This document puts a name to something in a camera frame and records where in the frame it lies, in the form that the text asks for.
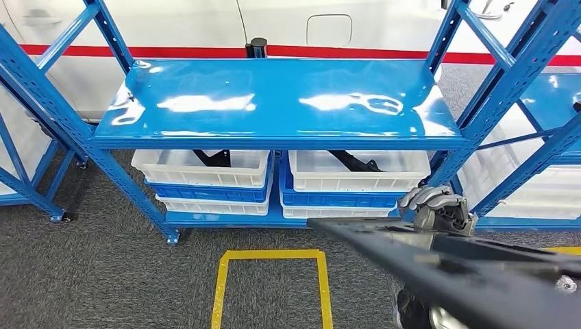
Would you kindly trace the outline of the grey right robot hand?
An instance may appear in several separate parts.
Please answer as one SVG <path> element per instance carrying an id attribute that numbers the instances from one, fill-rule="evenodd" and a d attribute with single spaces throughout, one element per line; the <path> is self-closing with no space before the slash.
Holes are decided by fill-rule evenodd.
<path id="1" fill-rule="evenodd" d="M 421 230 L 473 236 L 478 221 L 469 212 L 467 198 L 445 185 L 415 187 L 398 200 L 398 206 L 414 215 L 412 224 Z"/>

